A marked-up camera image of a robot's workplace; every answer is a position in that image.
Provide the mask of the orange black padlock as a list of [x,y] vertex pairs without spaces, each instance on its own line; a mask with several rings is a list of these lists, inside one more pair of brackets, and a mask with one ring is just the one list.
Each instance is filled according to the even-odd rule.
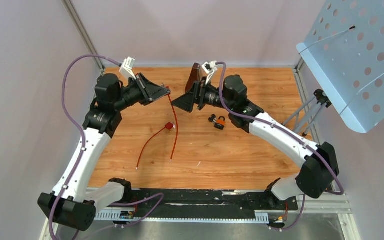
[[218,130],[224,130],[226,125],[226,118],[224,116],[220,116],[217,119],[213,120],[214,127]]

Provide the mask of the red cable lock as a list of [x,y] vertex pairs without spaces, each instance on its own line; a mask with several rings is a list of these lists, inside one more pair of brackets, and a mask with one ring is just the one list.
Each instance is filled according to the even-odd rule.
[[141,159],[142,159],[142,156],[143,156],[143,153],[145,151],[145,148],[147,147],[147,145],[149,144],[149,142],[155,138],[158,134],[160,134],[161,132],[163,132],[164,130],[168,130],[170,131],[171,129],[175,128],[175,125],[172,123],[172,122],[168,122],[164,125],[163,128],[161,128],[158,132],[154,133],[146,142],[145,144],[143,145],[142,149],[141,149],[141,152],[139,154],[139,157],[138,157],[138,160],[137,160],[137,163],[136,163],[136,167],[135,167],[135,171],[137,172],[138,169],[139,169],[139,165],[140,165],[140,162],[141,162]]
[[175,129],[175,139],[174,139],[173,148],[172,148],[172,152],[171,152],[170,160],[169,160],[169,162],[171,163],[173,161],[173,158],[174,158],[174,153],[176,151],[178,137],[179,137],[179,126],[178,126],[179,122],[178,122],[176,110],[175,110],[174,106],[172,105],[173,101],[172,101],[171,93],[169,93],[167,95],[167,97],[168,97],[168,100],[169,100],[169,103],[170,103],[170,106],[171,106],[171,109],[173,112],[173,116],[174,116],[173,128]]

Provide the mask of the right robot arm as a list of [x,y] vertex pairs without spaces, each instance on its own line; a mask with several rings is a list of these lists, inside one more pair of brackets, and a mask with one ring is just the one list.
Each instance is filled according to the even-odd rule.
[[228,118],[238,129],[259,137],[288,156],[300,172],[279,178],[266,189],[266,204],[278,209],[291,197],[306,195],[318,199],[339,175],[336,151],[328,142],[317,144],[286,128],[248,99],[248,88],[239,75],[230,75],[223,87],[189,81],[190,89],[172,102],[172,106],[191,113],[209,105],[228,111]]

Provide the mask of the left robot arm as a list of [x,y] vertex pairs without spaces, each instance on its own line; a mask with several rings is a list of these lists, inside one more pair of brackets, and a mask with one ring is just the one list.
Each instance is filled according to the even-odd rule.
[[147,106],[170,94],[170,89],[149,81],[142,73],[123,85],[118,76],[107,73],[97,79],[95,98],[80,129],[77,148],[61,179],[51,193],[42,193],[38,205],[49,221],[77,231],[86,231],[96,214],[113,203],[122,207],[133,201],[129,181],[112,178],[87,192],[88,184],[104,149],[122,121],[121,112],[137,103]]

